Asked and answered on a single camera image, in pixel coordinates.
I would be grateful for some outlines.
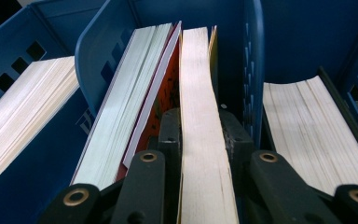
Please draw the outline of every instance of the book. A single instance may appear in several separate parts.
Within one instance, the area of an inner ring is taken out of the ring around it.
[[[183,31],[179,67],[183,136],[180,221],[238,223],[208,50],[207,28]]]
[[[143,106],[170,23],[136,29],[120,61],[91,129],[72,183],[104,189],[115,182]]]
[[[150,136],[159,133],[162,114],[179,106],[179,21],[158,64],[136,126],[133,130],[123,164],[129,168],[136,151],[146,149]]]
[[[265,83],[263,104],[276,151],[308,185],[330,195],[358,185],[358,143],[319,76]]]
[[[0,99],[0,174],[79,88],[74,57],[31,63]]]

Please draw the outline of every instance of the rectangular hole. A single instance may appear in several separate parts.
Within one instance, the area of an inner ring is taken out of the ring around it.
[[[35,41],[28,49],[27,53],[34,59],[34,61],[39,61],[46,51],[40,46],[37,41]]]
[[[8,74],[4,73],[0,76],[0,90],[6,92],[11,85],[13,85],[14,80]]]
[[[101,71],[101,75],[103,76],[103,79],[106,83],[110,83],[113,77],[113,70],[110,66],[109,62],[106,62],[106,64],[103,66],[103,70]]]
[[[123,53],[123,50],[121,49],[120,45],[116,44],[112,50],[112,56],[116,62],[120,62],[122,53]]]
[[[28,65],[29,64],[26,61],[24,61],[22,57],[19,57],[16,60],[16,62],[14,62],[11,65],[11,67],[19,74],[22,74],[25,71],[25,69],[27,69]]]
[[[353,86],[351,88],[350,94],[351,94],[351,98],[352,98],[353,102],[356,105],[356,109],[358,111],[358,88],[356,86]]]

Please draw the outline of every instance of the blue divider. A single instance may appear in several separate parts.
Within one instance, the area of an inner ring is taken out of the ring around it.
[[[94,117],[136,27],[127,1],[108,0],[79,37],[77,79]]]
[[[260,148],[264,84],[264,22],[259,0],[246,1],[243,126]]]

